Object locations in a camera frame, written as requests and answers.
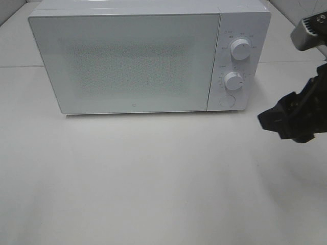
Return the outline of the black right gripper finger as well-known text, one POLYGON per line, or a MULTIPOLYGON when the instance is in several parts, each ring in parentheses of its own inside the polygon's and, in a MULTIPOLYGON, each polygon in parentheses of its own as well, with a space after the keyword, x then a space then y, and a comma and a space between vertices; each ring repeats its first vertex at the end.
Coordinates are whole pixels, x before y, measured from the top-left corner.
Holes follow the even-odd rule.
POLYGON ((276 132, 281 139, 292 139, 296 143, 314 139, 304 101, 303 96, 295 92, 282 97, 274 107, 258 115, 261 127, 276 132))

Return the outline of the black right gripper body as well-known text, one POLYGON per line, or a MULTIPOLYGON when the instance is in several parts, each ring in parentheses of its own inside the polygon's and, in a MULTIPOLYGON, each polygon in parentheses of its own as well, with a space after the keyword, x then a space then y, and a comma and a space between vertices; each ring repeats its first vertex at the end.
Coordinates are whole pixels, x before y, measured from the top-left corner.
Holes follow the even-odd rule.
POLYGON ((291 113, 291 127, 295 136, 326 132, 326 64, 317 68, 317 76, 310 78, 296 95, 295 105, 291 113))

